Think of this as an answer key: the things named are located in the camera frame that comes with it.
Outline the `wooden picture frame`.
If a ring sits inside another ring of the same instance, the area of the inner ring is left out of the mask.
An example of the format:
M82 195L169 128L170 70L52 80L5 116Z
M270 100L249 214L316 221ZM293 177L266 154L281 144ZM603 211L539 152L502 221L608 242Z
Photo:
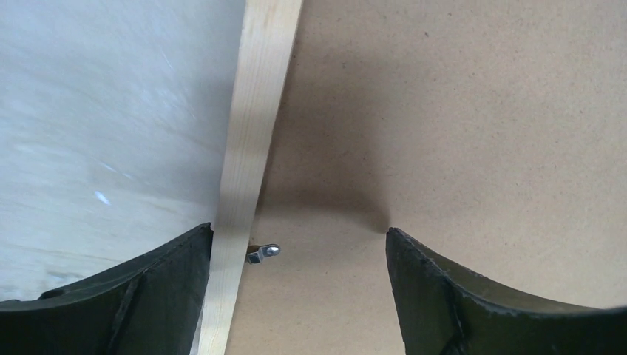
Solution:
M247 1L228 120L199 354L224 354L301 1Z

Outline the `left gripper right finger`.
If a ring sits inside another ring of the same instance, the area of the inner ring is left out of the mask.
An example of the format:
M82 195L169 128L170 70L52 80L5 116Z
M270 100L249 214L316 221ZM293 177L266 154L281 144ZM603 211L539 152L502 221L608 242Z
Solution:
M478 274L401 229L386 258L407 354L624 354L626 308L528 294Z

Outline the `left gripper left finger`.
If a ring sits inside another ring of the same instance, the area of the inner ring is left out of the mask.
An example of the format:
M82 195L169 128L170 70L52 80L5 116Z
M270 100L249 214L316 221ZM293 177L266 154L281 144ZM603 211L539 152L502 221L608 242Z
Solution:
M31 301L1 303L3 354L188 354L210 274L207 223Z

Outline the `brown frame backing board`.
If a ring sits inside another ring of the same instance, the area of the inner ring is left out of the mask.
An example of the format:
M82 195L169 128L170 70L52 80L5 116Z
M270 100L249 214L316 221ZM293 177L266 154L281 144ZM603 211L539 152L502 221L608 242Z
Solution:
M403 354L391 226L624 305L626 3L305 1L227 353Z

